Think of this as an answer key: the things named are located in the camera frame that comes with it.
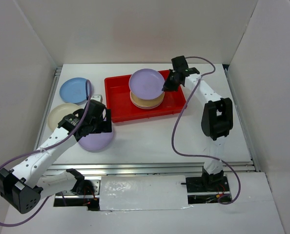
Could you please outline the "purple plate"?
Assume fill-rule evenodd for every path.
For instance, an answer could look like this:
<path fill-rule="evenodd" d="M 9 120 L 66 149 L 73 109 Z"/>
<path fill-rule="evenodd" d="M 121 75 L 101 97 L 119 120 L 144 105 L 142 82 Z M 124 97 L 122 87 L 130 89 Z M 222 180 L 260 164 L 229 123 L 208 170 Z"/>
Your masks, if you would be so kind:
<path fill-rule="evenodd" d="M 101 151 L 107 147 L 114 138 L 114 129 L 111 132 L 103 132 L 99 134 L 89 134 L 85 137 L 82 137 L 78 144 L 87 151 Z"/>
<path fill-rule="evenodd" d="M 129 79 L 130 91 L 138 98 L 151 100 L 159 97 L 163 91 L 165 79 L 153 69 L 141 69 L 134 72 Z"/>

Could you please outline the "yellow plate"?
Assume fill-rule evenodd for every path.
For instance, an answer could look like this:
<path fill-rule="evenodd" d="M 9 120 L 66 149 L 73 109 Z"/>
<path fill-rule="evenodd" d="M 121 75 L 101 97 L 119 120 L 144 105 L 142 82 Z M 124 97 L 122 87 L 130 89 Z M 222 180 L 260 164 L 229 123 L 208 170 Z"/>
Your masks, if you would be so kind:
<path fill-rule="evenodd" d="M 136 102 L 138 105 L 142 105 L 142 106 L 153 106 L 158 104 L 159 102 L 163 101 L 165 94 L 162 93 L 160 96 L 158 96 L 157 98 L 154 99 L 141 99 L 139 97 L 137 97 L 135 94 L 133 94 L 132 92 L 130 92 L 130 99 L 134 102 Z"/>

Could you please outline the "blue plate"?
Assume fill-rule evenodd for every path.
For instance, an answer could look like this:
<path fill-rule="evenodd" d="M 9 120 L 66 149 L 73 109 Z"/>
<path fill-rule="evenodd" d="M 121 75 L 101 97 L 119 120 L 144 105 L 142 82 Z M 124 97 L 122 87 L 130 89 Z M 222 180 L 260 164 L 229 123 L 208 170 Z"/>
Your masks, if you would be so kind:
<path fill-rule="evenodd" d="M 86 101 L 85 78 L 71 78 L 60 87 L 60 97 L 66 103 L 83 104 Z"/>

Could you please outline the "cream white plate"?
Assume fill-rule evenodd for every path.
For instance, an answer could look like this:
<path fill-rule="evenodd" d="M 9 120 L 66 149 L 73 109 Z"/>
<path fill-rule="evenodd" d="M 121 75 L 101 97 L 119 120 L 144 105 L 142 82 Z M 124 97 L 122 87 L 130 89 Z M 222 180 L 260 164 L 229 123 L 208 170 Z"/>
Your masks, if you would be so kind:
<path fill-rule="evenodd" d="M 81 107 L 79 105 L 73 103 L 65 103 L 55 107 L 47 117 L 47 125 L 49 129 L 53 132 L 58 127 L 58 123 L 64 116 L 72 114 L 80 108 Z"/>

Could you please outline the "pink plate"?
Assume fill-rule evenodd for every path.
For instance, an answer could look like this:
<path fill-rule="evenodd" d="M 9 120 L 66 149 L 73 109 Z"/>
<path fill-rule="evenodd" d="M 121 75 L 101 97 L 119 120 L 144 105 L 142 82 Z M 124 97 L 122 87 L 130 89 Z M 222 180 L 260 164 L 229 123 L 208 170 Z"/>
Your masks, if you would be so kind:
<path fill-rule="evenodd" d="M 140 108 L 140 109 L 144 109 L 144 110 L 154 109 L 154 108 L 158 107 L 159 105 L 161 105 L 162 102 L 163 102 L 163 101 L 161 101 L 161 102 L 159 102 L 158 104 L 153 105 L 153 106 L 142 106 L 142 105 L 138 105 L 136 102 L 132 101 L 132 103 L 133 103 L 136 107 L 138 107 L 138 108 Z"/>

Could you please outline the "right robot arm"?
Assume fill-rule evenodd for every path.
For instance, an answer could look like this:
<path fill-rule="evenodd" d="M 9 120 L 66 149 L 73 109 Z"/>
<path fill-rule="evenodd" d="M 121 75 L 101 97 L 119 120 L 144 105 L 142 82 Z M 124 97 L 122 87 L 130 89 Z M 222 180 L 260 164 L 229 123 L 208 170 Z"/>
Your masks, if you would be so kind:
<path fill-rule="evenodd" d="M 171 135 L 171 146 L 175 153 L 180 155 L 175 149 L 174 138 L 176 128 L 180 118 L 193 96 L 197 97 L 203 105 L 203 115 L 201 119 L 201 129 L 212 144 L 213 155 L 198 155 L 205 158 L 202 168 L 201 182 L 197 185 L 207 191 L 214 190 L 224 179 L 223 155 L 224 145 L 230 130 L 233 128 L 233 103 L 230 98 L 223 98 L 217 94 L 204 80 L 207 75 L 216 71 L 215 65 L 206 58 L 191 56 L 191 59 L 201 59 L 210 66 L 212 70 L 201 74 L 195 67 L 189 67 L 185 56 L 178 56 L 171 59 L 172 69 L 162 87 L 165 92 L 175 92 L 182 85 L 190 90 L 190 94 L 176 120 Z"/>

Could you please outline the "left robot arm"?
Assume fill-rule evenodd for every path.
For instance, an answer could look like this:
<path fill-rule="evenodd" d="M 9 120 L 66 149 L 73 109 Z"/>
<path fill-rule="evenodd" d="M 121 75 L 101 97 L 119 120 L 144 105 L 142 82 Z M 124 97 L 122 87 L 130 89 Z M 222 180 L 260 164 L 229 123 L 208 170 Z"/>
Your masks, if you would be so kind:
<path fill-rule="evenodd" d="M 70 191 L 75 195 L 93 192 L 92 182 L 75 169 L 53 176 L 44 173 L 80 139 L 111 130 L 111 110 L 99 101 L 90 100 L 85 108 L 64 116 L 37 153 L 10 170 L 0 169 L 0 195 L 21 214 L 26 214 L 41 199 L 59 192 Z"/>

